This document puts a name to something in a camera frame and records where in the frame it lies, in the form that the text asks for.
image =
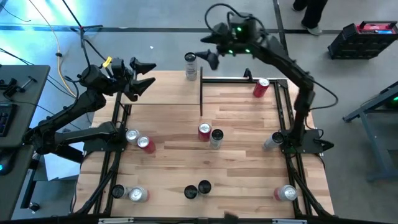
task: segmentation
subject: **tripod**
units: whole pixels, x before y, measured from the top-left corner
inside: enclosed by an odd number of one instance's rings
[[[75,19],[76,23],[79,25],[78,27],[70,27],[70,29],[71,29],[72,31],[75,31],[75,32],[78,32],[77,29],[80,31],[80,47],[83,48],[83,44],[84,44],[84,43],[83,43],[83,39],[84,39],[84,34],[85,34],[85,32],[88,31],[88,30],[91,29],[91,28],[102,28],[102,27],[104,27],[104,26],[102,26],[102,25],[93,25],[93,26],[86,26],[86,27],[83,27],[83,26],[79,23],[79,21],[77,20],[76,16],[75,16],[74,13],[72,12],[72,10],[70,10],[70,8],[69,8],[68,4],[65,2],[65,0],[62,0],[62,2],[63,2],[63,3],[65,4],[65,6],[68,8],[70,14],[73,16],[73,18]]]

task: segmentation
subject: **yellow clamp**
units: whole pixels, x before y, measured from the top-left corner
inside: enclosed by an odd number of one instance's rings
[[[102,64],[104,68],[106,68],[112,62],[112,58],[108,56],[106,61]]]

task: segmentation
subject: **can lid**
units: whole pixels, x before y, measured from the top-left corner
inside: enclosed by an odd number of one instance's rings
[[[284,141],[284,135],[280,132],[275,132],[274,134],[272,134],[272,140],[275,143],[282,143]]]
[[[268,86],[268,85],[269,85],[269,80],[266,79],[266,78],[260,78],[260,79],[259,79],[259,83],[260,83],[260,85],[262,85],[262,86]]]
[[[199,191],[202,194],[207,194],[211,190],[211,183],[208,180],[199,182]]]
[[[194,199],[198,195],[198,189],[194,185],[189,185],[184,190],[187,199]]]
[[[208,133],[211,130],[210,124],[202,123],[199,126],[199,130],[200,130],[201,133]]]
[[[139,147],[147,147],[149,145],[149,138],[147,136],[140,137],[137,143]]]
[[[211,137],[214,140],[221,140],[224,137],[224,133],[222,130],[220,129],[215,129],[212,133],[211,133]]]
[[[131,191],[130,191],[130,199],[133,202],[137,202],[142,198],[142,190],[138,187],[134,187]]]
[[[297,191],[293,186],[286,186],[284,189],[284,195],[288,200],[295,200],[297,198]]]
[[[128,130],[127,132],[126,132],[126,139],[128,139],[128,140],[135,140],[135,139],[137,139],[137,137],[138,137],[138,132],[137,132],[137,130]]]
[[[124,195],[124,187],[120,184],[113,186],[111,194],[114,198],[121,198]]]
[[[192,52],[188,52],[185,54],[184,58],[187,62],[193,62],[196,60],[197,56]]]

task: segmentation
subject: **wooden tabletop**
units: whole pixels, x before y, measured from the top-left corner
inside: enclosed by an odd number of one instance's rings
[[[138,80],[155,77],[156,81],[139,97],[131,102],[125,95],[123,104],[158,104],[158,105],[198,105],[200,91],[200,74],[195,81],[187,80],[185,71],[151,71],[139,75]]]
[[[111,215],[222,217],[224,211],[229,211],[242,218],[293,218],[291,202],[273,199],[274,189],[289,183],[284,156],[279,149],[262,150],[264,140],[280,129],[274,89],[270,87],[263,98],[254,98],[253,86],[204,84],[202,118],[197,105],[134,105],[127,127],[150,136],[157,150],[146,154],[129,145],[122,154],[117,183],[140,185],[150,192],[150,199],[146,203],[115,199]],[[297,87],[289,82],[289,90],[294,102]],[[109,101],[95,113],[94,126],[111,119],[113,105]],[[198,140],[197,129],[202,122],[223,130],[219,150],[212,150],[208,142]],[[313,125],[311,116],[308,124]],[[94,152],[83,163],[75,210],[98,185],[103,157],[102,152]],[[333,213],[322,163],[311,154],[302,157],[308,188]],[[193,200],[185,198],[186,186],[197,186],[205,179],[213,186],[208,195]],[[304,212],[300,190],[298,199]]]

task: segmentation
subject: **black desk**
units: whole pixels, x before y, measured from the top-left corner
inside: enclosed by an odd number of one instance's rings
[[[7,83],[11,78],[15,78],[21,86],[27,81],[28,75],[35,78],[37,83],[30,83],[25,93],[16,93],[12,98],[16,101],[37,104],[49,71],[48,65],[2,65],[0,79]],[[6,99],[0,95],[0,101],[3,100]],[[8,175],[0,176],[0,220],[11,219],[34,152],[32,146],[21,145],[22,136],[32,121],[36,106],[27,103],[15,104],[18,105],[18,109],[12,126],[8,135],[0,138],[0,149],[14,147],[19,150],[13,170]]]

